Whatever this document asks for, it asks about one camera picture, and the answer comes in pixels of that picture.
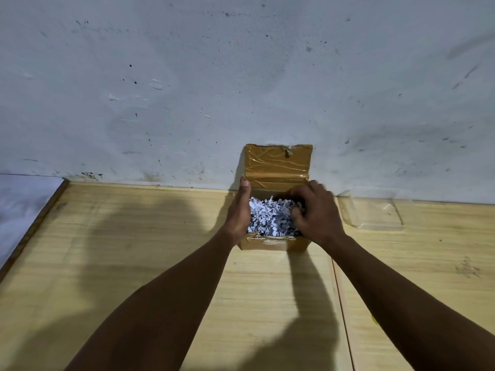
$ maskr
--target clear plastic container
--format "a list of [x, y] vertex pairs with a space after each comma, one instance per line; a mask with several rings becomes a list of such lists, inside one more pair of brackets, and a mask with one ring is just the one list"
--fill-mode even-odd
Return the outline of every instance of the clear plastic container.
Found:
[[406, 190], [354, 187], [345, 192], [350, 224], [366, 230], [402, 230], [403, 214], [399, 208], [412, 206]]

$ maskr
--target light wood panel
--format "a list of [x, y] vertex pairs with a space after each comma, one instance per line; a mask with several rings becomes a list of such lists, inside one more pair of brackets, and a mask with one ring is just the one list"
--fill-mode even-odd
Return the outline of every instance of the light wood panel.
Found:
[[[0, 284], [0, 369], [63, 369], [128, 295], [207, 241], [230, 200], [71, 184]], [[351, 370], [328, 256], [234, 248], [183, 369]]]
[[[339, 204], [343, 210], [346, 198]], [[404, 231], [345, 230], [387, 265], [495, 333], [495, 206], [399, 202], [398, 210]], [[338, 267], [336, 272], [356, 370], [412, 369], [350, 281]]]

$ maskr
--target right hand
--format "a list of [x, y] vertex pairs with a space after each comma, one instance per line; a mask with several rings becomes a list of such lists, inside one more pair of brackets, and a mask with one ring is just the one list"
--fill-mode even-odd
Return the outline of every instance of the right hand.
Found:
[[289, 195], [302, 197], [306, 202], [304, 214], [298, 206], [293, 206], [291, 210], [294, 224], [303, 236], [322, 247], [345, 237], [334, 195], [326, 191], [322, 184], [313, 180], [294, 187]]

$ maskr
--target box flap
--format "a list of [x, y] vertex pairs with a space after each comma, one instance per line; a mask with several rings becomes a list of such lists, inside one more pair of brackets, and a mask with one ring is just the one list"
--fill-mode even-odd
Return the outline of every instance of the box flap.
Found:
[[244, 175], [251, 187], [285, 191], [309, 179], [311, 144], [244, 148]]

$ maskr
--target white shredded paper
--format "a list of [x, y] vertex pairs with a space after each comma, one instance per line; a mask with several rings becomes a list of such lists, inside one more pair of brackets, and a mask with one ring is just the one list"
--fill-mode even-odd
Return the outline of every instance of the white shredded paper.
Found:
[[248, 233], [258, 233], [260, 236], [268, 237], [298, 237], [301, 232], [295, 227], [291, 207], [299, 205], [294, 200], [270, 199], [259, 200], [251, 198], [251, 224]]

